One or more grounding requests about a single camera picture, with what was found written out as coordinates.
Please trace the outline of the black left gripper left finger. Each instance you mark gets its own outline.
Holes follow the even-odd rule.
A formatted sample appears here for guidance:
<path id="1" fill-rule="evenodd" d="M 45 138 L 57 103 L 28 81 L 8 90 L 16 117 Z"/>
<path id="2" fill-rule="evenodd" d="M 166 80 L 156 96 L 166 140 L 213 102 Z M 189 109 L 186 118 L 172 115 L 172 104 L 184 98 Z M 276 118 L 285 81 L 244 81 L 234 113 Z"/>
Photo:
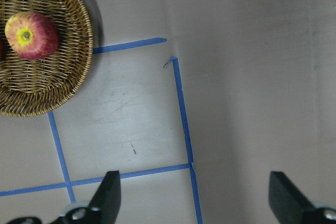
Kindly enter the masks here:
<path id="1" fill-rule="evenodd" d="M 74 187 L 97 183 L 93 195 L 80 201 Z M 6 191 L 5 223 L 115 223 L 121 206 L 118 171 L 103 177 Z"/>

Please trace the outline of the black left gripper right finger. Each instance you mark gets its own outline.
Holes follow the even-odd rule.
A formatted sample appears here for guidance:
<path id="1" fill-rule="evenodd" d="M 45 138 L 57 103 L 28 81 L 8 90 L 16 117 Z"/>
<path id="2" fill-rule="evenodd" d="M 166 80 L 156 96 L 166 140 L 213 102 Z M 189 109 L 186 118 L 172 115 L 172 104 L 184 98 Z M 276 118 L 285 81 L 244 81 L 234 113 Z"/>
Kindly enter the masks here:
<path id="1" fill-rule="evenodd" d="M 270 172 L 268 203 L 281 224 L 335 223 L 335 208 L 314 205 L 284 172 Z"/>

